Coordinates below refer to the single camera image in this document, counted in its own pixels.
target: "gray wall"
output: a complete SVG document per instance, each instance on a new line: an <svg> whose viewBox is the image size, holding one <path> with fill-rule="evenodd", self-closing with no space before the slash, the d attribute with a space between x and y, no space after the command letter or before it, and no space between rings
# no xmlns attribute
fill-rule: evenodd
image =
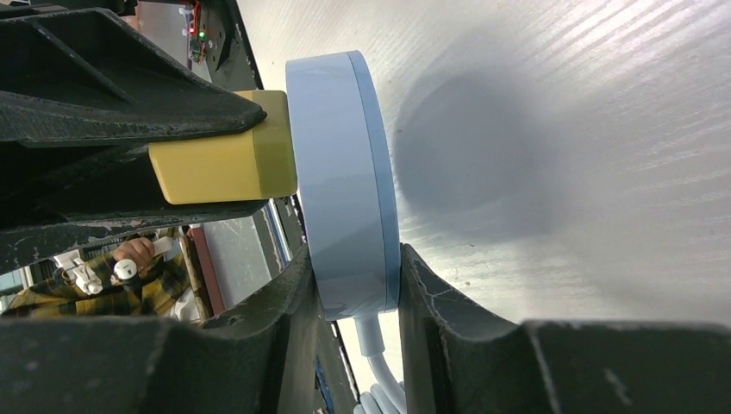
<svg viewBox="0 0 731 414"><path fill-rule="evenodd" d="M265 86L359 49L401 234L511 319L731 322L731 5L239 0Z"/></svg>

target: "hand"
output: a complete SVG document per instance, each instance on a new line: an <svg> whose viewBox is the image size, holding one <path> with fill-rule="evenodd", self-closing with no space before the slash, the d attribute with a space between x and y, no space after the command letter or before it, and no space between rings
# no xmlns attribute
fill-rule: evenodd
<svg viewBox="0 0 731 414"><path fill-rule="evenodd" d="M116 261L130 259L137 265L137 272L140 276L145 276L145 269L155 256L155 246L146 237L125 241L120 244L114 251Z"/></svg>

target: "round white device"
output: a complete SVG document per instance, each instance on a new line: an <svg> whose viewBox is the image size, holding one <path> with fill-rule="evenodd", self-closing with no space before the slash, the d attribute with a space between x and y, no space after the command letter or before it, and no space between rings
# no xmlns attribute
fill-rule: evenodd
<svg viewBox="0 0 731 414"><path fill-rule="evenodd" d="M401 253L378 98L360 52L291 60L299 201L325 317L398 306Z"/></svg>

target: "white power cord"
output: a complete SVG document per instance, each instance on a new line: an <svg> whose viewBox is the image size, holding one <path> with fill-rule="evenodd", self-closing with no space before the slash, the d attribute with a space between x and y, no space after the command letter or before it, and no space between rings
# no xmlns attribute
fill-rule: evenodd
<svg viewBox="0 0 731 414"><path fill-rule="evenodd" d="M406 392L393 377L384 358L384 336L378 315L356 317L360 353L368 359L377 384L360 395L353 414L406 414Z"/></svg>

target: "yellow foam pad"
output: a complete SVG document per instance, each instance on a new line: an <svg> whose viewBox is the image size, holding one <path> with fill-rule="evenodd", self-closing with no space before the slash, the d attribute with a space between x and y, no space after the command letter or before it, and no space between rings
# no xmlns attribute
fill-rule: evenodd
<svg viewBox="0 0 731 414"><path fill-rule="evenodd" d="M242 134L149 145L160 188L170 204L286 197L297 191L287 96L243 91L266 119Z"/></svg>

